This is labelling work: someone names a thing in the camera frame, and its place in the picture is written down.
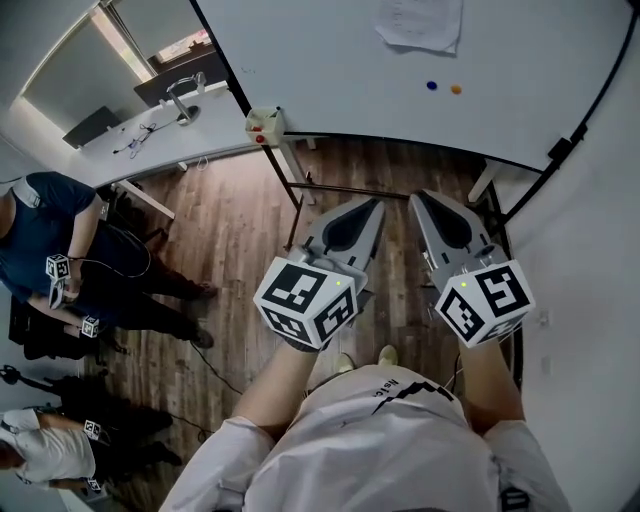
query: small box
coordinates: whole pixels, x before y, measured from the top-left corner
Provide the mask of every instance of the small box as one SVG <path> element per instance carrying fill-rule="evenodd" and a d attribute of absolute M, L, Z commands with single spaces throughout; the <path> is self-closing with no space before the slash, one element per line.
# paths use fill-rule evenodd
<path fill-rule="evenodd" d="M 65 279 L 71 275 L 69 269 L 69 258 L 62 254 L 47 257 L 47 275 L 54 281 Z"/>
<path fill-rule="evenodd" d="M 352 277 L 280 257 L 253 302 L 272 330 L 317 350 L 358 312 Z"/>
<path fill-rule="evenodd" d="M 87 437 L 92 441 L 100 439 L 101 431 L 102 428 L 95 421 L 86 420 L 84 422 L 84 433 L 87 434 Z"/>
<path fill-rule="evenodd" d="M 284 117 L 280 107 L 254 108 L 245 123 L 247 136 L 262 146 L 278 146 L 284 135 Z"/>
<path fill-rule="evenodd" d="M 85 316 L 82 320 L 82 334 L 89 338 L 98 336 L 98 324 L 100 321 L 92 316 Z"/>
<path fill-rule="evenodd" d="M 102 488 L 95 478 L 87 478 L 87 485 L 93 492 L 100 492 Z"/>
<path fill-rule="evenodd" d="M 451 277 L 436 311 L 468 347 L 502 338 L 536 306 L 517 261 Z"/>

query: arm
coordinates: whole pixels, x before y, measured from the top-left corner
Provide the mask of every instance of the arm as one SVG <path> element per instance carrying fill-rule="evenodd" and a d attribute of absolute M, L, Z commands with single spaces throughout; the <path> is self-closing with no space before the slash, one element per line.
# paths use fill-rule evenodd
<path fill-rule="evenodd" d="M 86 485 L 82 480 L 71 480 L 69 478 L 65 478 L 64 480 L 51 480 L 49 482 L 49 488 L 81 491 L 86 488 Z"/>
<path fill-rule="evenodd" d="M 87 256 L 89 248 L 93 243 L 93 238 L 96 235 L 96 230 L 98 229 L 101 208 L 102 200 L 98 194 L 96 194 L 91 204 L 75 216 L 73 221 L 73 235 L 71 236 L 71 243 L 69 244 L 69 252 L 67 254 L 69 258 L 84 258 Z M 80 272 L 82 261 L 72 260 L 70 266 L 71 277 L 79 283 L 82 277 Z"/>
<path fill-rule="evenodd" d="M 65 430 L 84 430 L 82 423 L 70 420 L 59 414 L 41 414 L 37 412 L 36 416 L 38 417 L 38 423 L 41 429 L 59 428 Z"/>
<path fill-rule="evenodd" d="M 318 353 L 281 343 L 233 411 L 279 439 L 295 417 Z"/>
<path fill-rule="evenodd" d="M 69 325 L 74 325 L 76 327 L 82 328 L 82 318 L 78 315 L 67 311 L 66 309 L 51 309 L 49 307 L 49 301 L 38 293 L 34 293 L 27 300 L 29 305 L 36 308 L 40 313 L 43 313 L 51 318 L 55 318 L 56 320 L 60 320 Z"/>
<path fill-rule="evenodd" d="M 520 392 L 496 341 L 467 348 L 460 343 L 465 398 L 473 430 L 484 435 L 501 421 L 524 420 Z"/>

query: desk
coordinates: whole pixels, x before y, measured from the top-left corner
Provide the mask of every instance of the desk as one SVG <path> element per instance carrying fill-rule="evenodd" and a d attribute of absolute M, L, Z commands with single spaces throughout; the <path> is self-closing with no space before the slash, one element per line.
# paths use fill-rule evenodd
<path fill-rule="evenodd" d="M 66 174 L 95 188 L 122 182 L 123 188 L 132 192 L 135 187 L 123 180 L 201 156 L 220 157 L 256 149 L 245 134 L 242 110 L 226 86 L 204 94 L 185 95 L 181 99 L 187 106 L 198 105 L 201 108 L 200 115 L 192 124 L 179 126 L 173 123 L 152 133 L 135 158 L 130 158 L 131 150 L 128 148 L 113 154 L 114 150 L 122 149 L 144 133 L 140 124 L 149 126 L 156 123 L 162 126 L 178 117 L 179 112 L 173 104 L 165 107 L 158 105 L 77 150 Z M 133 193 L 168 215 L 169 210 L 163 210 L 162 205 L 143 192 L 135 189 Z"/>

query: shoe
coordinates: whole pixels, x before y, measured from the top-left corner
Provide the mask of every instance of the shoe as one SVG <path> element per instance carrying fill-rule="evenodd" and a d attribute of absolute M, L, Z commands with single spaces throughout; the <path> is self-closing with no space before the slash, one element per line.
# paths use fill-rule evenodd
<path fill-rule="evenodd" d="M 203 325 L 206 325 L 206 319 L 198 319 L 198 334 L 197 338 L 192 340 L 193 344 L 198 348 L 211 348 L 213 347 L 213 336 Z"/>
<path fill-rule="evenodd" d="M 346 373 L 351 370 L 355 370 L 356 365 L 353 364 L 353 360 L 347 354 L 340 354 L 334 364 L 334 373 Z"/>
<path fill-rule="evenodd" d="M 378 356 L 378 364 L 380 366 L 398 366 L 398 351 L 393 345 L 382 348 Z"/>
<path fill-rule="evenodd" d="M 178 456 L 178 454 L 169 450 L 169 448 L 167 448 L 162 443 L 159 443 L 159 444 L 162 446 L 162 448 L 159 449 L 161 453 L 160 460 L 162 462 L 166 462 L 175 467 L 182 466 L 182 459 Z"/>
<path fill-rule="evenodd" d="M 199 286 L 200 288 L 202 288 L 202 291 L 200 292 L 200 295 L 198 295 L 198 298 L 196 300 L 213 299 L 218 295 L 218 289 L 213 286 L 213 283 L 211 283 L 210 281 L 203 281 Z"/>

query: black t-shirt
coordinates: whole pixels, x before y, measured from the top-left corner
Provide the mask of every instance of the black t-shirt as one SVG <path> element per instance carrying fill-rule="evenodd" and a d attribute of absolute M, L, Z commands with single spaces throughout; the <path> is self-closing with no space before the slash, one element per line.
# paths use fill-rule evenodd
<path fill-rule="evenodd" d="M 33 292 L 49 295 L 47 256 L 68 253 L 75 216 L 96 195 L 91 187 L 56 172 L 30 174 L 27 182 L 40 195 L 40 205 L 31 208 L 14 195 L 15 219 L 0 239 L 0 280 L 21 302 Z M 98 224 L 87 258 L 127 276 L 144 272 L 149 264 L 149 253 L 141 242 L 103 221 Z M 96 265 L 84 263 L 83 277 Z"/>

